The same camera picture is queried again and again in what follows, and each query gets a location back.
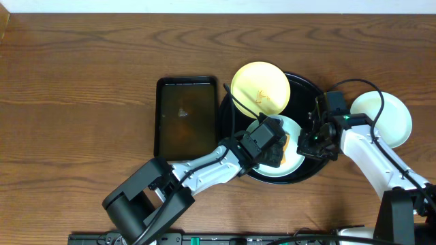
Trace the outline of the yellow sponge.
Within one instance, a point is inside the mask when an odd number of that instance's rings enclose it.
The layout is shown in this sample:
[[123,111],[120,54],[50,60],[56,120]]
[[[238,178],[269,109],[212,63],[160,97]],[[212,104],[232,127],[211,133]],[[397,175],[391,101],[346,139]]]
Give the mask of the yellow sponge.
[[286,163],[286,151],[287,151],[287,147],[288,147],[289,142],[290,142],[290,135],[286,133],[285,136],[286,136],[286,140],[285,140],[285,143],[283,145],[283,155],[282,155],[282,158],[280,161],[280,165],[283,165]]

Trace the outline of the light blue plate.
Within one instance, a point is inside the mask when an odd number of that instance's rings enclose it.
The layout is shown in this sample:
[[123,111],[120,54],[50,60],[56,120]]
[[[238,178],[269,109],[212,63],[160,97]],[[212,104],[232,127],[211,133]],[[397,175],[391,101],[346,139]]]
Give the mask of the light blue plate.
[[298,147],[298,136],[300,135],[300,130],[302,128],[294,120],[288,118],[287,116],[272,115],[271,117],[281,120],[283,122],[283,130],[285,133],[290,135],[290,142],[286,151],[286,163],[277,168],[259,165],[259,167],[254,169],[254,171],[261,176],[278,178],[284,177],[296,171],[305,159],[302,155],[296,152]]
[[[405,104],[389,93],[382,93],[384,108],[376,122],[382,139],[391,148],[404,144],[412,130],[412,118]],[[374,120],[381,107],[381,99],[377,91],[364,93],[357,97],[350,109],[352,114],[365,113]]]

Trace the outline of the light blue front plate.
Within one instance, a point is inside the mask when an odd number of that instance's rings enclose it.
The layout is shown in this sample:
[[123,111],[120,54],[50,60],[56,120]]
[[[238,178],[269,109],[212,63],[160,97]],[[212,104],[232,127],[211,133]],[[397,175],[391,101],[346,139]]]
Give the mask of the light blue front plate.
[[[412,118],[405,104],[389,93],[382,93],[384,108],[376,122],[382,139],[391,148],[404,144],[412,130]],[[352,114],[365,113],[374,120],[381,107],[381,99],[377,91],[364,93],[357,97],[350,109]]]

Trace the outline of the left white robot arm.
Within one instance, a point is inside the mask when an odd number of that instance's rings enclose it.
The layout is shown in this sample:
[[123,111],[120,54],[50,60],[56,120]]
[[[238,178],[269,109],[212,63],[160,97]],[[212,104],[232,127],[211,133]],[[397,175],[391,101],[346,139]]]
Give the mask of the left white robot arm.
[[285,142],[285,136],[263,143],[244,135],[240,141],[225,138],[212,153],[192,161],[169,164],[153,158],[113,190],[102,206],[128,244],[150,244],[194,203],[194,195],[243,176],[259,163],[279,163]]

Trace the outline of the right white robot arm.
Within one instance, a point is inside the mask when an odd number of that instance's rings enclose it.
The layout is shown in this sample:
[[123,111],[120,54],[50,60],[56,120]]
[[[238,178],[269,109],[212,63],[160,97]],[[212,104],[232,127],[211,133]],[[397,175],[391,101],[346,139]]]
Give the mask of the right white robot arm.
[[298,138],[298,154],[335,161],[349,157],[381,198],[373,237],[416,244],[414,214],[435,218],[435,185],[410,169],[383,141],[366,114],[350,114],[344,103],[318,102],[310,131]]

